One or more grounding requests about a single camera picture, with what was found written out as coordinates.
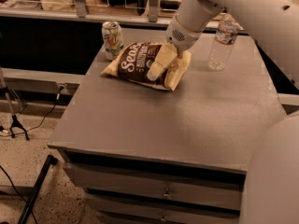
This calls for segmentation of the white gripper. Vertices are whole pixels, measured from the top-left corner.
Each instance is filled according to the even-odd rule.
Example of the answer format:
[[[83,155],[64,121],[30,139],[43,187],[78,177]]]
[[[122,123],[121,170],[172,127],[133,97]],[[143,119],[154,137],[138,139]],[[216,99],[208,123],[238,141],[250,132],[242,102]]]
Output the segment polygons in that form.
[[[178,56],[177,49],[180,51],[190,49],[199,36],[199,33],[188,30],[179,23],[177,17],[174,17],[170,21],[165,33],[168,43],[161,46],[147,73],[147,78],[155,81],[169,67],[170,63],[176,59]]]

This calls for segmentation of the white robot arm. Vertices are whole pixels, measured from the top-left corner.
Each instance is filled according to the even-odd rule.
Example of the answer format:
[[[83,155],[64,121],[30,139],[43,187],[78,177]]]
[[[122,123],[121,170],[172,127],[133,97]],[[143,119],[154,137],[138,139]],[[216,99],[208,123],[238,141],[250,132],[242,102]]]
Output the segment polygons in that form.
[[[299,7],[288,0],[182,0],[166,30],[166,40],[180,51],[189,49],[224,9],[289,80],[299,81]],[[254,151],[239,224],[299,224],[298,113],[265,132]]]

